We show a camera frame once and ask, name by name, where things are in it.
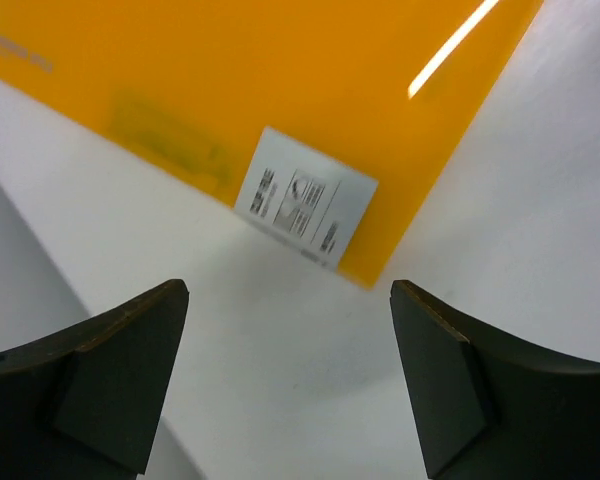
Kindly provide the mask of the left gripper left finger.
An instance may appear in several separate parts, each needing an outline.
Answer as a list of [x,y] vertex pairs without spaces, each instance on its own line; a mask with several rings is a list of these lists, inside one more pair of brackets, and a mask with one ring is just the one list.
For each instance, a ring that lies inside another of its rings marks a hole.
[[0,352],[0,479],[145,473],[188,304],[171,279]]

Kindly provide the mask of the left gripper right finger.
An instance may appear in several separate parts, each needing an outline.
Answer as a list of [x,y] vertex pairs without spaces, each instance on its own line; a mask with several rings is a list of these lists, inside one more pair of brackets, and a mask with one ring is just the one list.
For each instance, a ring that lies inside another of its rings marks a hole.
[[431,479],[600,479],[600,363],[493,327],[416,284],[391,313]]

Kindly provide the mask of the orange plastic folder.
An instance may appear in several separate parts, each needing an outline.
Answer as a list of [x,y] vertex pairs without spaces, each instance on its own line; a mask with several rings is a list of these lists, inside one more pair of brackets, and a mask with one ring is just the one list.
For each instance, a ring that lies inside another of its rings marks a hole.
[[375,284],[537,1],[0,1],[0,80]]

